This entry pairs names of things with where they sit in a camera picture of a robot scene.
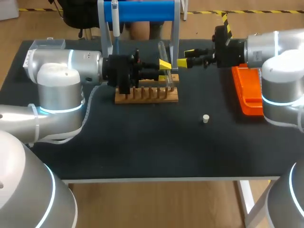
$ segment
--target blue roller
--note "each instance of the blue roller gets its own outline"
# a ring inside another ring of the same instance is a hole
[[[119,21],[174,21],[174,1],[120,1]],[[104,18],[112,22],[111,2],[104,2]]]

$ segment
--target black table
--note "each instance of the black table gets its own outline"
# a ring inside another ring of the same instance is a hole
[[[38,104],[37,85],[22,68],[31,41],[17,52],[0,91],[0,104]],[[183,51],[210,47],[209,40],[181,40]],[[156,61],[157,41],[121,43]],[[99,50],[98,41],[70,41],[66,48]],[[242,114],[230,69],[180,70],[177,104],[114,105],[114,88],[96,92],[81,133],[63,145],[37,143],[32,151],[65,180],[118,178],[275,177],[303,153],[303,135]],[[92,86],[84,86],[86,98]],[[207,124],[200,118],[208,114]]]

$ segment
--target orange tray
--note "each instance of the orange tray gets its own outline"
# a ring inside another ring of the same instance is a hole
[[[248,69],[247,64],[232,67],[237,96],[245,115],[263,115],[262,93],[258,70]]]

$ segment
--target wooden floor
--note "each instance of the wooden floor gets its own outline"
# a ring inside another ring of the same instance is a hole
[[[55,8],[47,0],[18,0],[20,8]],[[303,0],[189,0],[189,11],[304,10]],[[273,30],[304,27],[303,14],[229,14],[235,38]],[[210,39],[222,25],[217,15],[188,15],[180,38]],[[170,36],[165,23],[163,37]],[[0,85],[22,40],[78,39],[56,12],[21,12],[17,19],[0,21]],[[251,181],[255,200],[267,181]],[[77,228],[240,228],[243,227],[238,193],[231,181],[76,184]]]

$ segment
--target test tube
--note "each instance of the test tube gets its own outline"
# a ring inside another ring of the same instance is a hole
[[[160,52],[161,60],[168,62],[168,56],[167,56],[165,44],[164,44],[163,41],[160,41],[158,43],[158,51]],[[167,87],[170,87],[171,91],[174,91],[174,83],[173,83],[171,71],[170,70],[165,70],[165,74],[166,74],[166,85],[167,85]]]

